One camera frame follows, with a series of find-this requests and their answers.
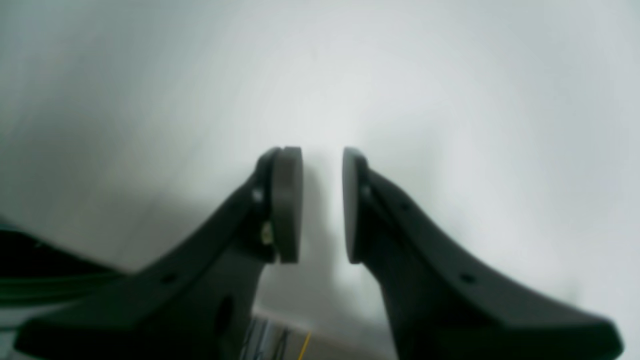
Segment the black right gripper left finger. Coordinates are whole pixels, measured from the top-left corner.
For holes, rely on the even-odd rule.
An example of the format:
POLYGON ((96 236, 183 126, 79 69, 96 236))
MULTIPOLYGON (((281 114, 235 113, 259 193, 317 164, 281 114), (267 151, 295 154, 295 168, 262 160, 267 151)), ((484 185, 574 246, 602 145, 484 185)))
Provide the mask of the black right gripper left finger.
POLYGON ((135 275, 26 322, 16 358, 237 360, 266 265, 300 257, 303 153, 274 147, 181 245, 135 275))

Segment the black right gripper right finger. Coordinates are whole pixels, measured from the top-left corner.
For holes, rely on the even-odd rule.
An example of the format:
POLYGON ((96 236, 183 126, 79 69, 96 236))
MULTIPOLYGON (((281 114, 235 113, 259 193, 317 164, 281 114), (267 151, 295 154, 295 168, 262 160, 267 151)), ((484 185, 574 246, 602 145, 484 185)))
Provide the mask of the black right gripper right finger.
POLYGON ((347 255, 380 287, 400 360, 615 360, 615 324, 508 278, 462 248, 365 155, 342 157, 347 255))

